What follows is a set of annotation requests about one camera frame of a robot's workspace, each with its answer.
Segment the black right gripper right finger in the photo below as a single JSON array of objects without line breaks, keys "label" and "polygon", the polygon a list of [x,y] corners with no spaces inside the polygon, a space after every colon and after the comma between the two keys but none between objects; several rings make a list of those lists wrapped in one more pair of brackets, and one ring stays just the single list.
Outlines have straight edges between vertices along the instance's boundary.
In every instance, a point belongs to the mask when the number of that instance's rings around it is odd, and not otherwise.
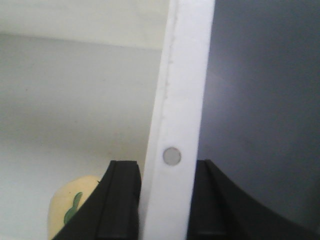
[{"label": "black right gripper right finger", "polygon": [[191,240],[318,240],[253,199],[211,160],[198,160],[189,215]]}]

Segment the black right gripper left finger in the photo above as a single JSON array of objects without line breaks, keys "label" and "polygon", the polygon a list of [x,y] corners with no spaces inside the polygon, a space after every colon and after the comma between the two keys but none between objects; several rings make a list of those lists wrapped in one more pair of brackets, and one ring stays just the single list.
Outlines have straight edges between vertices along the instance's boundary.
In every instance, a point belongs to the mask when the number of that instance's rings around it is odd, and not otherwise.
[{"label": "black right gripper left finger", "polygon": [[136,240],[141,174],[135,161],[112,160],[100,183],[52,240]]}]

